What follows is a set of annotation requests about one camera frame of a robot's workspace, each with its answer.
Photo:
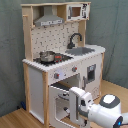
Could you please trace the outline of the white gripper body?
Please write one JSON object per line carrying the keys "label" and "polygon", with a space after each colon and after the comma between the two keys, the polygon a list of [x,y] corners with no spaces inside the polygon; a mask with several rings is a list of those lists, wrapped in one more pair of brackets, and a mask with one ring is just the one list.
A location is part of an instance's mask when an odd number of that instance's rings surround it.
{"label": "white gripper body", "polygon": [[92,95],[87,92],[80,98],[80,105],[78,107],[79,115],[87,119],[89,113],[89,106],[93,104]]}

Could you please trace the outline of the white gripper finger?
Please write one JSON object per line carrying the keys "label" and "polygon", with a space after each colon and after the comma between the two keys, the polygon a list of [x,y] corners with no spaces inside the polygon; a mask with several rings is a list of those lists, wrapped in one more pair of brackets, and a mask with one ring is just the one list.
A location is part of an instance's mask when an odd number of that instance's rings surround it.
{"label": "white gripper finger", "polygon": [[70,120],[76,124],[81,123],[81,117],[78,114],[78,107],[80,105],[80,98],[84,94],[85,91],[78,87],[72,87],[69,89]]}

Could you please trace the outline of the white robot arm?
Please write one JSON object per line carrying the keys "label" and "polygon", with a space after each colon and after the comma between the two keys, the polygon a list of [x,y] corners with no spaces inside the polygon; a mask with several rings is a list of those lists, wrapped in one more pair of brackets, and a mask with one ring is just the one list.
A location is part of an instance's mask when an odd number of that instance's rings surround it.
{"label": "white robot arm", "polygon": [[104,95],[95,104],[89,92],[78,87],[69,90],[70,120],[80,128],[89,128],[94,122],[102,128],[120,128],[128,125],[128,112],[121,112],[120,99],[112,94]]}

